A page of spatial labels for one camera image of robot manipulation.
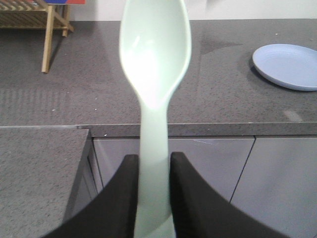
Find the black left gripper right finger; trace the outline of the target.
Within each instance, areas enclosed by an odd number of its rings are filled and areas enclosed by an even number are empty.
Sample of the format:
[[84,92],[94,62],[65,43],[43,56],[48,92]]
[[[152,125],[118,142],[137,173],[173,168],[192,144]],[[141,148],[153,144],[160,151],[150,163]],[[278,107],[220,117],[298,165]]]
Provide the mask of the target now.
[[170,203],[178,238],[283,238],[231,205],[182,152],[170,158]]

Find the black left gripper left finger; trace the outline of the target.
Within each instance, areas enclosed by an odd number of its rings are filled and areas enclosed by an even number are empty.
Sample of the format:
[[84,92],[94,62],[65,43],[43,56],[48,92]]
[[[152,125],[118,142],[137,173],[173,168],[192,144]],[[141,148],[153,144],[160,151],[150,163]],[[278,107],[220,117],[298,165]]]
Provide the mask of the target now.
[[138,201],[139,157],[126,155],[103,190],[47,238],[132,238]]

